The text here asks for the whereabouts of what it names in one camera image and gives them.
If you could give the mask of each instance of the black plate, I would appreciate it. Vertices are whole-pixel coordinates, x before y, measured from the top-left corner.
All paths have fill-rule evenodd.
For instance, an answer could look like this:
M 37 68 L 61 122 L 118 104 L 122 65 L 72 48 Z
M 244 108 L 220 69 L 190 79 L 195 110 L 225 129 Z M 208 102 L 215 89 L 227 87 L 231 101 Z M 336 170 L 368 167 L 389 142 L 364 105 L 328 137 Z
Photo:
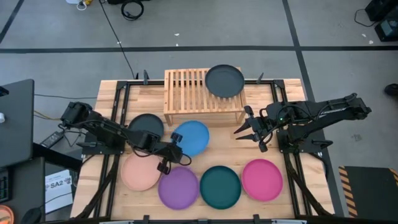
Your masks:
M 162 137 L 164 127 L 162 120 L 154 114 L 141 114 L 135 117 L 128 127 L 132 131 L 144 130 L 150 131 Z
M 233 66 L 217 65 L 207 72 L 205 83 L 210 93 L 230 98 L 243 90 L 244 77 L 241 71 Z

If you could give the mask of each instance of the wooden dish rack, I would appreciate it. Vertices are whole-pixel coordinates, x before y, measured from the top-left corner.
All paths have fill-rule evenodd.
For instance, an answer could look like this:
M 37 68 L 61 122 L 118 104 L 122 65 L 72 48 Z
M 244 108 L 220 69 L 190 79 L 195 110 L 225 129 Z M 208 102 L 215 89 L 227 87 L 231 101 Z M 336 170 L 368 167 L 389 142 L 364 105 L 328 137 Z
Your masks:
M 235 113 L 236 122 L 242 122 L 246 106 L 244 90 L 231 98 L 211 94 L 205 85 L 208 70 L 165 70 L 164 116 L 169 126 L 173 124 L 172 116 L 178 114 Z

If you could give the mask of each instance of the gray floor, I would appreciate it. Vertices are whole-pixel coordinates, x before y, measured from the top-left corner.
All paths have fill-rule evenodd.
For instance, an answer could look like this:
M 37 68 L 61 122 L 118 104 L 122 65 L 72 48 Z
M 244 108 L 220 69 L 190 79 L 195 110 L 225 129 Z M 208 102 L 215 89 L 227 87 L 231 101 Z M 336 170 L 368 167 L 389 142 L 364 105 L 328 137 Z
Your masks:
M 0 0 L 0 30 L 17 1 Z M 373 28 L 353 21 L 355 10 L 369 0 L 289 0 L 302 46 L 398 45 L 379 41 Z M 280 0 L 152 0 L 144 2 L 138 21 L 126 21 L 118 6 L 106 12 L 125 47 L 270 45 L 293 46 Z M 358 20 L 369 22 L 360 13 Z M 65 0 L 25 0 L 0 49 L 118 47 L 98 1 L 77 11 Z M 246 78 L 302 78 L 294 51 L 128 52 L 135 73 L 146 69 L 162 78 L 165 69 L 203 68 L 228 63 L 242 68 Z M 396 51 L 303 52 L 315 99 L 358 93 L 373 112 L 364 121 L 341 122 L 325 129 L 333 168 L 392 167 L 398 170 L 398 102 L 382 90 L 397 82 Z M 63 96 L 96 96 L 101 80 L 132 77 L 121 53 L 0 54 L 0 85 L 33 78 L 35 92 Z M 85 100 L 94 105 L 94 100 Z M 35 109 L 58 118 L 68 100 L 35 98 Z M 57 130 L 57 122 L 35 118 L 34 141 Z M 361 136 L 355 141 L 353 136 Z M 73 141 L 75 134 L 69 135 Z M 54 149 L 71 152 L 63 140 Z M 70 208 L 48 220 L 66 218 Z

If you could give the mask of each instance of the paper sheet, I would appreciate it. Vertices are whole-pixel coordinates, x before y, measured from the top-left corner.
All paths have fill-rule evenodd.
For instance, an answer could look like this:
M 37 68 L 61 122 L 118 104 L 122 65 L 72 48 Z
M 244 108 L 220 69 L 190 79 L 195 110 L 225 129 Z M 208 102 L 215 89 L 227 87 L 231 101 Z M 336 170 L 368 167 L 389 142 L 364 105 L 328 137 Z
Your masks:
M 45 177 L 45 212 L 49 213 L 73 203 L 72 177 L 69 170 L 57 172 Z

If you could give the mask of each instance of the wooden tabletop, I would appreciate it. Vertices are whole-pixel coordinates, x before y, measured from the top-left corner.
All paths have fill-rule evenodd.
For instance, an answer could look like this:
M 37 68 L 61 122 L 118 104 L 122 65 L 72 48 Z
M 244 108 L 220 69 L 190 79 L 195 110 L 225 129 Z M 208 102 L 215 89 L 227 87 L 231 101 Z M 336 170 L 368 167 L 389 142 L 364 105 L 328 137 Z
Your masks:
M 117 80 L 106 80 L 101 82 L 95 111 L 110 118 L 114 100 Z M 287 98 L 289 101 L 305 100 L 301 81 L 299 79 L 285 80 Z M 269 85 L 246 85 L 246 100 L 252 106 L 255 116 L 258 111 L 273 103 L 271 88 Z M 120 121 L 121 107 L 124 90 L 122 90 L 116 121 Z M 253 159 L 263 158 L 273 162 L 281 171 L 284 186 L 281 194 L 271 202 L 259 202 L 251 199 L 244 190 L 241 192 L 239 201 L 231 208 L 217 210 L 208 206 L 201 197 L 186 210 L 171 210 L 159 199 L 157 184 L 151 189 L 143 192 L 129 190 L 121 181 L 120 172 L 116 181 L 112 219 L 113 220 L 142 220 L 144 215 L 149 215 L 154 220 L 186 220 L 186 219 L 250 219 L 253 214 L 259 214 L 260 218 L 293 218 L 294 213 L 290 199 L 289 185 L 283 155 L 279 152 L 277 138 L 273 138 L 267 145 L 269 150 L 261 153 L 257 143 L 245 140 L 235 140 L 236 137 L 249 134 L 246 130 L 240 134 L 233 132 L 240 126 L 236 124 L 234 114 L 211 114 L 211 115 L 180 115 L 175 116 L 174 125 L 168 127 L 163 115 L 164 87 L 162 85 L 133 86 L 130 89 L 129 103 L 127 106 L 126 124 L 142 113 L 152 113 L 162 119 L 165 126 L 163 141 L 169 141 L 172 131 L 182 122 L 196 119 L 204 122 L 210 132 L 209 145 L 204 153 L 195 156 L 190 168 L 196 173 L 198 179 L 210 167 L 222 165 L 234 170 L 239 177 L 244 166 Z M 126 145 L 126 151 L 121 156 L 119 171 L 127 156 L 132 153 L 131 148 Z M 307 187 L 315 198 L 326 210 L 333 213 L 328 184 L 323 171 L 322 162 L 309 156 L 301 154 L 303 171 Z M 97 191 L 101 173 L 103 156 L 95 156 L 81 169 L 75 201 L 73 203 L 71 217 L 78 215 L 91 200 Z M 300 211 L 304 213 L 302 196 L 298 187 L 298 201 Z M 108 191 L 104 193 L 101 207 L 101 215 L 105 214 Z

